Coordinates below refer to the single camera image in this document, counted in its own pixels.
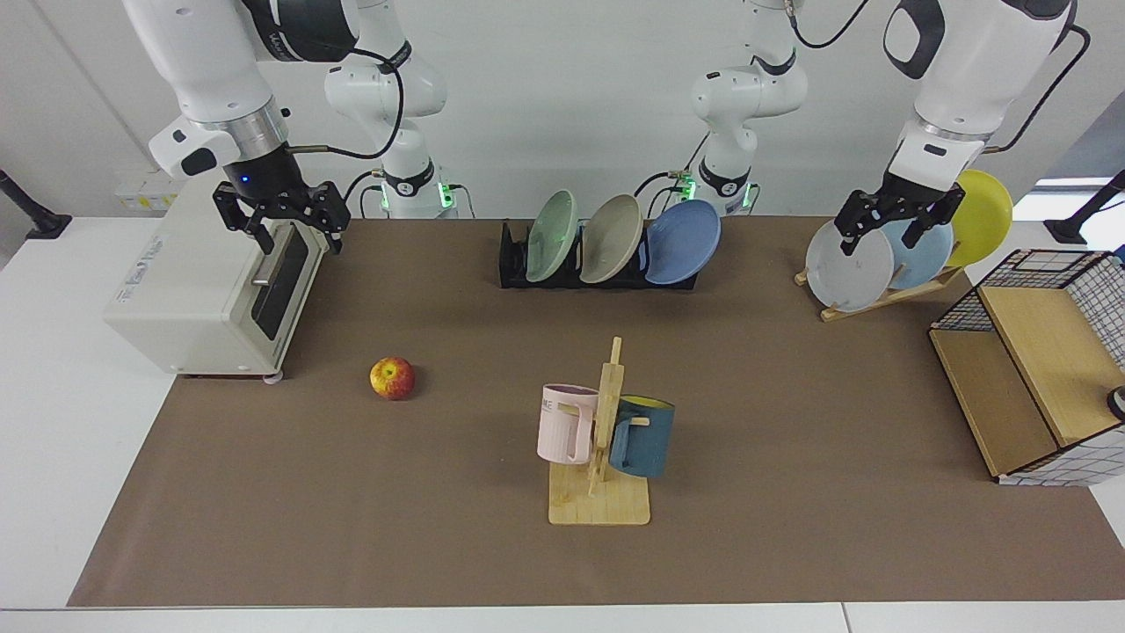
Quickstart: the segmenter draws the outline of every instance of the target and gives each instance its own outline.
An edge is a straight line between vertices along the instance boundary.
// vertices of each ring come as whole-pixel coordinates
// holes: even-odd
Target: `black cable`
[[[672,193],[674,193],[674,192],[676,192],[678,190],[680,190],[680,187],[676,186],[676,184],[673,184],[672,187],[665,187],[665,188],[660,189],[659,191],[657,191],[656,195],[652,196],[652,201],[648,202],[648,215],[645,216],[645,219],[651,219],[652,218],[652,209],[656,207],[656,200],[657,200],[657,198],[660,197],[660,193],[665,193],[665,192],[668,193],[668,198],[666,200],[664,200],[664,208],[668,208],[668,201],[672,199]]]
[[[382,192],[382,186],[381,184],[371,184],[370,187],[368,187],[368,188],[366,188],[366,189],[363,189],[362,191],[359,192],[359,216],[362,217],[363,219],[367,219],[367,211],[363,210],[363,197],[368,193],[368,191],[379,191],[379,192]]]
[[[379,62],[379,63],[381,63],[381,64],[384,64],[384,65],[386,65],[387,67],[390,69],[390,72],[395,75],[395,83],[398,84],[398,111],[397,111],[397,114],[395,114],[395,126],[390,130],[390,138],[387,138],[387,143],[379,151],[377,151],[377,152],[375,152],[372,154],[361,154],[361,153],[352,152],[352,151],[349,151],[349,150],[341,150],[340,147],[333,147],[332,145],[320,145],[318,148],[317,148],[317,152],[326,152],[326,153],[340,154],[340,155],[343,155],[343,156],[353,157],[353,159],[358,159],[358,160],[376,160],[376,159],[382,157],[382,154],[386,154],[387,151],[390,150],[390,147],[395,144],[395,138],[398,137],[398,132],[403,127],[403,114],[404,114],[405,101],[406,101],[406,87],[403,83],[403,74],[400,72],[398,72],[398,66],[394,62],[392,62],[389,58],[384,57],[382,55],[380,55],[378,53],[372,53],[371,51],[364,51],[362,48],[356,48],[356,47],[338,46],[335,44],[328,44],[327,42],[320,42],[317,39],[313,39],[310,37],[304,36],[304,35],[294,35],[292,33],[290,33],[288,30],[281,28],[281,25],[273,22],[273,16],[272,15],[268,15],[268,13],[264,13],[262,11],[259,11],[259,10],[252,8],[250,4],[245,4],[245,7],[248,9],[250,9],[250,11],[252,11],[252,12],[258,12],[258,17],[260,17],[262,19],[268,19],[270,21],[270,24],[272,24],[273,27],[278,29],[278,33],[284,34],[286,37],[288,37],[290,39],[299,39],[302,42],[305,42],[306,44],[314,44],[316,46],[324,46],[326,48],[333,48],[335,51],[342,51],[342,52],[346,52],[346,53],[350,53],[350,54],[353,54],[353,55],[360,55],[362,57],[370,57],[370,58],[372,58],[372,60],[375,60],[375,61],[377,61],[377,62]]]
[[[670,171],[662,171],[660,173],[654,173],[654,174],[649,175],[647,180],[645,180],[644,182],[641,182],[640,187],[637,187],[637,190],[633,191],[633,197],[636,198],[636,197],[640,196],[641,192],[645,190],[646,187],[648,187],[652,182],[656,182],[660,178],[675,178],[675,177],[676,175],[674,173],[672,173]]]
[[[465,191],[465,197],[469,199],[469,215],[471,215],[472,218],[476,219],[477,209],[472,208],[472,191],[470,191],[469,188],[466,187],[465,184],[450,184],[449,188],[453,190]]]
[[[998,147],[994,145],[990,147],[984,147],[986,154],[1004,153],[1010,150],[1011,147],[1016,146],[1016,143],[1018,143],[1019,139],[1024,137],[1024,133],[1027,132],[1028,127],[1030,127],[1032,121],[1035,120],[1036,116],[1038,116],[1040,110],[1043,108],[1043,105],[1046,103],[1047,99],[1051,98],[1051,93],[1054,92],[1055,88],[1058,88],[1060,83],[1062,83],[1062,80],[1066,79],[1066,75],[1070,74],[1070,71],[1076,65],[1078,65],[1078,62],[1082,61],[1082,56],[1084,56],[1086,52],[1090,49],[1090,44],[1094,40],[1094,38],[1090,36],[1089,30],[1086,30],[1084,28],[1076,24],[1072,24],[1069,27],[1068,35],[1070,35],[1070,31],[1077,33],[1080,36],[1082,36],[1082,48],[1079,49],[1078,54],[1074,55],[1074,58],[1071,60],[1069,64],[1066,64],[1066,67],[1062,69],[1062,72],[1059,73],[1059,76],[1055,78],[1055,80],[1051,83],[1051,87],[1047,88],[1047,91],[1044,92],[1043,97],[1040,98],[1040,102],[1035,103],[1035,107],[1032,109],[1032,114],[1027,115],[1027,120],[1024,121],[1024,125],[1020,126],[1019,132],[1016,132],[1016,135],[1011,138],[1011,141],[1009,141],[1008,144],[1004,145],[1002,147]]]
[[[691,170],[692,163],[695,162],[695,157],[700,155],[700,151],[703,150],[703,145],[706,144],[706,139],[709,136],[711,136],[710,129],[708,129],[706,134],[703,135],[703,139],[700,141],[700,144],[695,147],[695,151],[692,153],[692,157],[687,159],[687,164],[684,165],[684,171]]]
[[[844,34],[847,33],[849,28],[852,28],[852,25],[855,24],[856,18],[860,17],[860,13],[863,12],[864,8],[867,7],[867,2],[870,1],[871,0],[863,0],[863,2],[860,2],[860,6],[856,8],[855,12],[852,13],[852,17],[848,18],[846,22],[844,22],[844,26],[840,27],[839,31],[837,31],[836,35],[831,37],[831,39],[822,42],[820,44],[813,44],[808,39],[806,39],[803,35],[801,35],[801,29],[798,28],[796,26],[796,12],[795,12],[796,9],[793,7],[793,2],[791,0],[785,0],[785,15],[789,16],[789,25],[793,27],[793,34],[796,35],[796,39],[801,44],[803,44],[808,48],[813,48],[813,49],[827,48],[832,44],[836,44],[836,40],[843,37]]]
[[[357,175],[356,179],[352,180],[352,183],[348,186],[348,192],[344,193],[344,201],[348,201],[348,199],[351,198],[351,195],[356,192],[356,187],[359,187],[359,183],[368,178],[377,178],[377,175],[370,169]]]

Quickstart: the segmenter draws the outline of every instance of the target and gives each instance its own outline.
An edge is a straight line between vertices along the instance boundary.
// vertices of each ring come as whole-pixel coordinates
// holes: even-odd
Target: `yellow plate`
[[[969,265],[1000,247],[1011,228],[1011,195],[992,174],[966,169],[957,182],[965,199],[953,216],[953,233],[960,245],[948,265]]]

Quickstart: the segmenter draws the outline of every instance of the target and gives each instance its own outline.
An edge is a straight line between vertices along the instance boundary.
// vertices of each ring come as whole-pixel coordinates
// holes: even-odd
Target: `blue mug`
[[[622,396],[610,447],[610,465],[634,477],[664,474],[675,413],[676,407],[663,400]]]

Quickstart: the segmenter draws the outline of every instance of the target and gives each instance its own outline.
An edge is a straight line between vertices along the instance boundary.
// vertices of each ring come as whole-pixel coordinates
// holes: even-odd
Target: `red apple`
[[[371,389],[387,400],[405,400],[414,391],[414,368],[405,359],[384,359],[371,368]]]

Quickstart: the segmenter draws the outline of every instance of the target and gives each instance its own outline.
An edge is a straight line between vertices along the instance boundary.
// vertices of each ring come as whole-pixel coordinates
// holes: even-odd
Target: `mug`
[[[664,474],[675,413],[676,407],[670,403],[622,396],[610,447],[610,465],[634,477]]]
[[[539,413],[539,456],[557,464],[590,462],[597,391],[584,387],[543,387]]]

